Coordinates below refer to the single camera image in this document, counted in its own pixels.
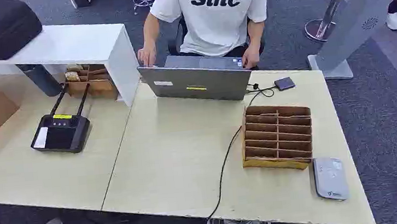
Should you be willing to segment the person's left hand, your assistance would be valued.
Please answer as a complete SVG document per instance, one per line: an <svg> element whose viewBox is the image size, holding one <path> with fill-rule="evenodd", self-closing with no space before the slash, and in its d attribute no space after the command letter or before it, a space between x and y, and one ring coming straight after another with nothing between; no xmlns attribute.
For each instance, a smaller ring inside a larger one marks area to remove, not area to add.
<svg viewBox="0 0 397 224"><path fill-rule="evenodd" d="M260 48L259 46L249 46L242 57L243 68L252 69L255 68L260 59Z"/></svg>

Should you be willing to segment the person's right hand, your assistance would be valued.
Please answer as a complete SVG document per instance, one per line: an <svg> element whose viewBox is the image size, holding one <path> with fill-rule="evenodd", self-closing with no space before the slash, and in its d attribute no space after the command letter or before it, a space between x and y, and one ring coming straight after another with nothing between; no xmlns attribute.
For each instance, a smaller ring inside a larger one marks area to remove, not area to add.
<svg viewBox="0 0 397 224"><path fill-rule="evenodd" d="M138 60L141 66L152 67L156 62L156 45L145 45L137 52Z"/></svg>

